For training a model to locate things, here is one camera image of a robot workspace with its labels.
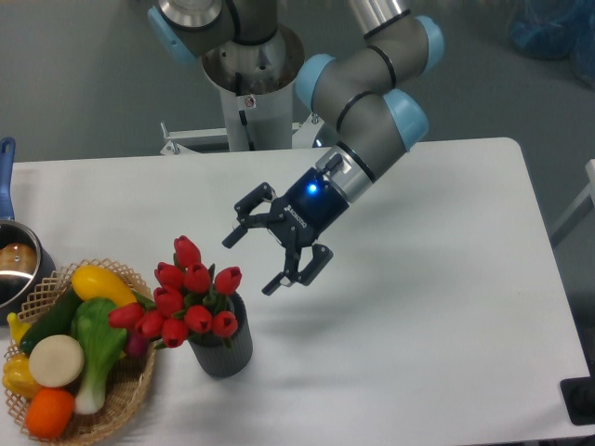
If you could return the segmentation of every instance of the green cucumber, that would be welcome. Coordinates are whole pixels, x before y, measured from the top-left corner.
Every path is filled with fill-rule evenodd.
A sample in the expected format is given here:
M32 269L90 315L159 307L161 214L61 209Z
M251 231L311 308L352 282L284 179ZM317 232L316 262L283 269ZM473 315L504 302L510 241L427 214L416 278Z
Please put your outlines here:
M52 335L67 335L76 310L83 303L73 288L60 295L54 305L42 314L20 340L19 349L29 355L35 346Z

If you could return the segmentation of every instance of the gray floor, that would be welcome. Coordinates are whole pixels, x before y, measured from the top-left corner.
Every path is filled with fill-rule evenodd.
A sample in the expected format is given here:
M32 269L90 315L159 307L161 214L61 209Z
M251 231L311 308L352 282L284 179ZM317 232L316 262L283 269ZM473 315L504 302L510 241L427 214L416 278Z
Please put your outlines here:
M506 37L513 1L417 0L443 28L436 69L403 89L430 118L427 140L510 137L523 149L546 226L587 184L595 91L567 61L527 59ZM18 161L157 155L170 130L222 127L199 66L176 65L146 20L150 0L0 2L0 135ZM344 0L281 0L307 57L363 45ZM307 111L296 105L297 120ZM556 249L579 330L595 326L595 215Z

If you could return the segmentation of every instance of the dark gray vase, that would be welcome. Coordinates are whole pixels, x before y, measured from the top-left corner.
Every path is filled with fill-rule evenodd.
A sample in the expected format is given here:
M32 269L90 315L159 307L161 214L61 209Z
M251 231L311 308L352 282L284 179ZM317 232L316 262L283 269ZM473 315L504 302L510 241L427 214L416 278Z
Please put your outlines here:
M240 372L252 358L252 336L248 326L245 304L238 294L230 296L231 308L238 320L238 329L231 337L231 348L223 345L221 338L208 336L189 341L201 367L216 378L227 378Z

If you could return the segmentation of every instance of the blue pot handle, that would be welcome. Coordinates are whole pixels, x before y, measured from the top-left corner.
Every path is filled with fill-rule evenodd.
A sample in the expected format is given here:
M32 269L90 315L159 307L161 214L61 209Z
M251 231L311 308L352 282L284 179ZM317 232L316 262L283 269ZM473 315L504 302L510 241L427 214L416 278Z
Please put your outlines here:
M10 179L15 162L17 143L8 137L0 141L0 220L14 220L15 211L10 199Z

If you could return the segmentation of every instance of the red vegetable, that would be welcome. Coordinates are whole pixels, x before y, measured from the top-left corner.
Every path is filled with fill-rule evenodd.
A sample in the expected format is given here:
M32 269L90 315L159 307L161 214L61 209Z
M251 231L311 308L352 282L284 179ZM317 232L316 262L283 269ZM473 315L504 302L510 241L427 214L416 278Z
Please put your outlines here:
M149 339L138 334L134 330L128 330L128 339L124 347L124 353L130 358L142 358L149 349Z

